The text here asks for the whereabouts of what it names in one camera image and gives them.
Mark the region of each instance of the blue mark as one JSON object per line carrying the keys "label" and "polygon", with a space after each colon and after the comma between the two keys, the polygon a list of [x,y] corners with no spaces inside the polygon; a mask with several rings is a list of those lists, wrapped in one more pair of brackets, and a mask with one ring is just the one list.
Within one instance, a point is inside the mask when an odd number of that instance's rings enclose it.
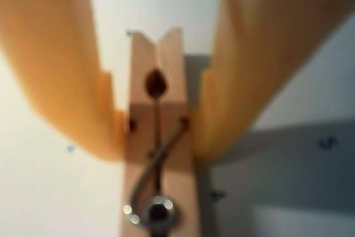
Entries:
{"label": "blue mark", "polygon": [[128,29],[126,30],[126,36],[130,37],[132,35],[133,31]]}
{"label": "blue mark", "polygon": [[227,193],[225,191],[213,190],[211,192],[211,198],[214,203],[217,203],[226,197],[227,197]]}
{"label": "blue mark", "polygon": [[72,153],[72,152],[74,152],[75,147],[73,145],[68,145],[67,146],[67,150],[68,150],[69,153]]}
{"label": "blue mark", "polygon": [[322,150],[331,150],[332,148],[335,148],[338,145],[339,145],[339,140],[334,136],[329,136],[319,141],[319,147]]}

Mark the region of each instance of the orange curved plastic piece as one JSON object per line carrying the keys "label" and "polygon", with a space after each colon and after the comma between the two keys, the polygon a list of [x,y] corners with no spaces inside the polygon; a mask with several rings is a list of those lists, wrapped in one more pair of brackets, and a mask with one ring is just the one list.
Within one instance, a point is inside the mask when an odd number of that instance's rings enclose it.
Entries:
{"label": "orange curved plastic piece", "polygon": [[0,46],[31,106],[106,160],[123,157],[123,113],[100,69],[90,0],[0,0]]}

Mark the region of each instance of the clothespin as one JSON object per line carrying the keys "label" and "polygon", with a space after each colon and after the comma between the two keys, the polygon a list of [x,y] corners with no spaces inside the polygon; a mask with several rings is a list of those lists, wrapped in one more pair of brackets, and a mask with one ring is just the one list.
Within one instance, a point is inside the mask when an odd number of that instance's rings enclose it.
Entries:
{"label": "clothespin", "polygon": [[[173,29],[157,45],[141,33],[131,38],[130,133],[125,146],[121,235],[198,237],[182,32]],[[158,153],[159,162],[152,166]],[[149,166],[152,171],[142,180]],[[136,193],[139,182],[144,185]],[[135,193],[132,206],[128,201]]]}

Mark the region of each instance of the hole in clothespin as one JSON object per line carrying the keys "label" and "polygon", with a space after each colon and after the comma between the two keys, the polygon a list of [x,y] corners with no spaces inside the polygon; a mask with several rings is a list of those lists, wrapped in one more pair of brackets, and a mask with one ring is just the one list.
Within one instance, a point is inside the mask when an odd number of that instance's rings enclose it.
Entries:
{"label": "hole in clothespin", "polygon": [[169,216],[169,213],[162,204],[155,204],[149,209],[149,220],[155,223],[157,221],[165,220]]}
{"label": "hole in clothespin", "polygon": [[150,72],[146,78],[145,87],[148,94],[158,100],[166,91],[167,85],[164,75],[158,69]]}
{"label": "hole in clothespin", "polygon": [[136,130],[136,128],[137,128],[137,122],[133,119],[130,119],[129,120],[129,130],[131,132],[134,132]]}

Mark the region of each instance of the wooden clothespin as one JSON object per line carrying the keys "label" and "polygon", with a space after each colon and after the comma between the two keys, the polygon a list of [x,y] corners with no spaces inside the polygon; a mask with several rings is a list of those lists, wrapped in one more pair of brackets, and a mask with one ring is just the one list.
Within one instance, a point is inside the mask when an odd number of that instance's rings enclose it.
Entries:
{"label": "wooden clothespin", "polygon": [[[130,133],[125,150],[124,204],[176,122],[187,118],[181,30],[173,29],[157,45],[141,33],[133,33],[131,38]],[[162,236],[200,236],[194,160],[188,129],[173,143],[161,166],[155,169],[144,191],[140,192],[137,202],[140,207],[137,209],[141,215],[133,221],[138,225],[123,218],[122,236],[160,236],[140,226],[141,216],[144,216],[142,213],[146,213],[145,220],[150,216],[150,223],[170,219],[168,210],[164,210],[161,204],[150,203],[156,195],[168,196],[177,210],[176,224],[172,223],[169,235]]]}

